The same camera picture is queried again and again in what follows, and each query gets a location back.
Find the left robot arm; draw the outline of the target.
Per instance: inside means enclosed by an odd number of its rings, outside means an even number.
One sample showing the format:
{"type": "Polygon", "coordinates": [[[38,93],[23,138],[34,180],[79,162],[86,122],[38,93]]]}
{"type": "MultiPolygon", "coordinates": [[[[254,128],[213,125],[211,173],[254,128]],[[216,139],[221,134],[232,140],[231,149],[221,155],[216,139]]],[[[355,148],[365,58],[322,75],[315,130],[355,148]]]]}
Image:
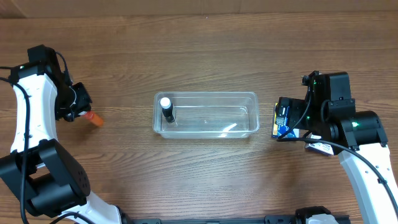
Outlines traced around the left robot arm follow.
{"type": "Polygon", "coordinates": [[[21,219],[45,215],[57,223],[131,223],[118,206],[97,196],[81,164],[59,143],[56,122],[78,117],[101,126],[84,85],[74,83],[60,52],[38,45],[29,61],[9,68],[5,82],[17,100],[11,152],[1,158],[1,179],[19,201],[21,219]]]}

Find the white box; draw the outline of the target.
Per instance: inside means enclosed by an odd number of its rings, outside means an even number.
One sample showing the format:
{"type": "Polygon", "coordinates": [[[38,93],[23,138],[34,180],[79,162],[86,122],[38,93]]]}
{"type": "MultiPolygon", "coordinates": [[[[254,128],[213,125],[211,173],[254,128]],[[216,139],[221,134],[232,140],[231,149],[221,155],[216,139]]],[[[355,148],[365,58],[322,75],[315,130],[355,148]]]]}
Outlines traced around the white box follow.
{"type": "Polygon", "coordinates": [[[329,144],[324,144],[320,142],[316,143],[306,143],[305,149],[313,152],[317,152],[326,156],[333,156],[333,148],[329,144]]]}

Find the black bottle white cap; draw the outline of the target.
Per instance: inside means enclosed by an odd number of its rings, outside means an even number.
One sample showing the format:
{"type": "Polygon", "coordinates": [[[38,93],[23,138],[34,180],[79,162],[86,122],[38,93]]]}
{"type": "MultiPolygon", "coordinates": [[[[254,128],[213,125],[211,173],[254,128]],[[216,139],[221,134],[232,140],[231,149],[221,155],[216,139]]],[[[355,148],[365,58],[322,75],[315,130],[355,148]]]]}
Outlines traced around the black bottle white cap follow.
{"type": "Polygon", "coordinates": [[[163,97],[160,99],[160,106],[166,122],[173,123],[175,121],[175,115],[172,101],[167,97],[163,97]]]}

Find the orange tube white cap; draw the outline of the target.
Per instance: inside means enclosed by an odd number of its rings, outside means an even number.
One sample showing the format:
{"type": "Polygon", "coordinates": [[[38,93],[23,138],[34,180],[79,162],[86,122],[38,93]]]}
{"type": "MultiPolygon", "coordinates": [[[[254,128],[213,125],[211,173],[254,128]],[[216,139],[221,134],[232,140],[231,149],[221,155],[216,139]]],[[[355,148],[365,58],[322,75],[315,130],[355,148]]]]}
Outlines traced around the orange tube white cap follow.
{"type": "Polygon", "coordinates": [[[94,111],[86,111],[82,114],[82,117],[93,123],[95,126],[101,127],[104,124],[104,120],[98,116],[94,111]]]}

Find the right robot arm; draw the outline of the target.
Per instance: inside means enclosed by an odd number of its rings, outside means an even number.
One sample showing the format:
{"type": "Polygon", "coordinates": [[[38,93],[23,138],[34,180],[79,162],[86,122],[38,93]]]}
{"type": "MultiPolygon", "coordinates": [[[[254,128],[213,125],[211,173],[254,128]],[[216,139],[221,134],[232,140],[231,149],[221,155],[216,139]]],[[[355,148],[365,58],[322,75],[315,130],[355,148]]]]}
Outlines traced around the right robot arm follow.
{"type": "Polygon", "coordinates": [[[397,223],[397,183],[388,138],[373,111],[357,111],[346,72],[313,71],[302,78],[304,99],[281,96],[275,124],[302,129],[307,144],[326,144],[343,166],[365,223],[397,223]]]}

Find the blue yellow VapoDrops box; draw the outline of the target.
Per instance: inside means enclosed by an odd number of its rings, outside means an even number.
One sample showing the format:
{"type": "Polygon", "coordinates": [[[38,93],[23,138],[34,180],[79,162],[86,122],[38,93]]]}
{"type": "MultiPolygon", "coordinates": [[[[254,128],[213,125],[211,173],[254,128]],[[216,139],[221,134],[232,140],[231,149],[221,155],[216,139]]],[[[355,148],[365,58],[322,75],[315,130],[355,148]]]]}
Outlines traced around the blue yellow VapoDrops box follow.
{"type": "MultiPolygon", "coordinates": [[[[285,132],[287,132],[290,128],[288,127],[288,119],[287,118],[282,118],[282,122],[280,124],[277,124],[277,106],[278,103],[275,103],[274,105],[274,115],[273,115],[273,123],[272,123],[272,132],[271,132],[271,137],[277,139],[279,136],[283,135],[285,132]]],[[[297,138],[299,137],[299,129],[293,129],[288,135],[286,135],[286,138],[297,138]]]]}

